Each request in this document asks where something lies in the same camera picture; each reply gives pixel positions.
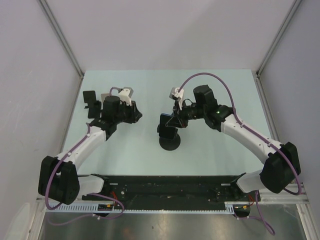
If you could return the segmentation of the black round base stand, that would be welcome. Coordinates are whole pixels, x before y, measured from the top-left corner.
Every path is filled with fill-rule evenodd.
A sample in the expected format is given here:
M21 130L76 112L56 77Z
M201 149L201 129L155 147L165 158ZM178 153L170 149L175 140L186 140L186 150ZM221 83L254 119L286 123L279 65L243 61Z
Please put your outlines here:
M180 146L181 137L178 134L178 129L176 127L167 127L159 124L157 127L157 133L159 136L159 144L164 150L174 151Z

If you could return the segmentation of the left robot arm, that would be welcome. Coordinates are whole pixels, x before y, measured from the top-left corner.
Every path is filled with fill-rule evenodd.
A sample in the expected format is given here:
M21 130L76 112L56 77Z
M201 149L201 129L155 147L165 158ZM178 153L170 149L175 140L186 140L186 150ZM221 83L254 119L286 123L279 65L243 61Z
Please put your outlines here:
M98 174L80 177L78 169L112 136L119 124L135 124L142 116L134 100L107 96L100 117L86 125L87 131L77 143L55 157L46 156L42 160L38 193L44 196L45 202L54 200L69 205L77 198L91 194L100 200L107 199L111 188L106 178Z

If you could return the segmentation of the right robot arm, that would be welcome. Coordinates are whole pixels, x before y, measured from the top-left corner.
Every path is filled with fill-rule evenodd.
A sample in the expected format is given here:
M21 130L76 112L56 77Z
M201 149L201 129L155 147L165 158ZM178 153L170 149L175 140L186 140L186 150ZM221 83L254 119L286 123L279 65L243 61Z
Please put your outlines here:
M186 128L190 120L198 119L238 141L261 161L263 168L243 173L233 181L230 194L235 200L242 201L249 192L262 189L278 194L301 173L298 150L293 143L283 144L251 129L234 115L231 107L218 104L208 85L193 90L195 102L190 105L184 103L183 93L179 88L173 88L170 94L174 100L172 114L160 115L157 127L160 146L167 151L177 149L181 142L178 129Z

